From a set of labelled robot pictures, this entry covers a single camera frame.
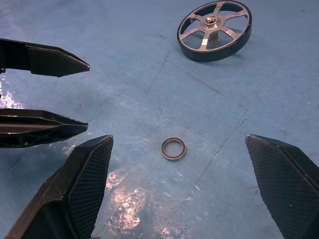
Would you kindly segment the black spoked metal wheel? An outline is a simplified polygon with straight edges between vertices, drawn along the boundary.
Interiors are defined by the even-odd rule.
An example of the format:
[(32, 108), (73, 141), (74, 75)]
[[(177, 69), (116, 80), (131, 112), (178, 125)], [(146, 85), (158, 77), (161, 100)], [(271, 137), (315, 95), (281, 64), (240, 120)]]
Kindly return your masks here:
[[(247, 24), (242, 32), (226, 26), (231, 19), (244, 17)], [(237, 53), (248, 42), (252, 31), (252, 14), (249, 8), (235, 0), (217, 0), (190, 12), (177, 29), (177, 41), (182, 53), (197, 62), (213, 62)], [(185, 40), (198, 33), (203, 38), (198, 47)]]

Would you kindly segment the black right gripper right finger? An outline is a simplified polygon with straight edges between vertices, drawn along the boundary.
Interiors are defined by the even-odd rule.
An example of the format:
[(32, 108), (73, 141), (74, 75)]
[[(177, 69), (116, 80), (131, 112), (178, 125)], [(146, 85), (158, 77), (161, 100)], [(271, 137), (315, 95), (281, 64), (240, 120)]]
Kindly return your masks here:
[(319, 239), (319, 167), (298, 147), (249, 134), (261, 197), (284, 239)]

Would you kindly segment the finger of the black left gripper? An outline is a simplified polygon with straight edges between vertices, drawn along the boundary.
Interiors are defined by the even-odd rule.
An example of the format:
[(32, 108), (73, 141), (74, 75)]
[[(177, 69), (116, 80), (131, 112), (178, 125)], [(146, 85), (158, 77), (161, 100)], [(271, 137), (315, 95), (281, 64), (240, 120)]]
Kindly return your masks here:
[(6, 69), (63, 77), (88, 72), (90, 65), (59, 47), (0, 38), (0, 74)]
[(88, 124), (44, 110), (0, 109), (0, 148), (26, 148), (64, 141)]

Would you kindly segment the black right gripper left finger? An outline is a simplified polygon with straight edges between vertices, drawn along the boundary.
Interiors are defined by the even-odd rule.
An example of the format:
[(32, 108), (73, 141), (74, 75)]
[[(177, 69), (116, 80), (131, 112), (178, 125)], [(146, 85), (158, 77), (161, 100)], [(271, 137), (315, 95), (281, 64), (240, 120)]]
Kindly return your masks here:
[(39, 188), (4, 239), (91, 239), (101, 207), (114, 139), (75, 147)]

